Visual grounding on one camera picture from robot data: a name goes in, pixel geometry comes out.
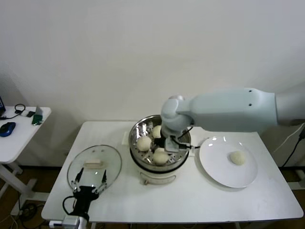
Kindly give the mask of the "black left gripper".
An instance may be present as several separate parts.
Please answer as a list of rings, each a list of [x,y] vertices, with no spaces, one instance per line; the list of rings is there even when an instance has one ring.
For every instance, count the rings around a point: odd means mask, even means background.
[[[76,204],[71,215],[89,219],[88,212],[91,202],[96,200],[99,197],[99,193],[102,193],[107,188],[107,170],[104,171],[102,181],[96,188],[79,186],[83,170],[84,168],[82,167],[75,179],[71,181],[71,187],[74,192],[73,197],[76,199]]]

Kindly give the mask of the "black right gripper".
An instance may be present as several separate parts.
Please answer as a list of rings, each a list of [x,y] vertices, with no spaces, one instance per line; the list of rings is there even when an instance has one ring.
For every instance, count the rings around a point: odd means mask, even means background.
[[[165,153],[165,137],[154,138],[151,144],[151,152],[152,153]]]

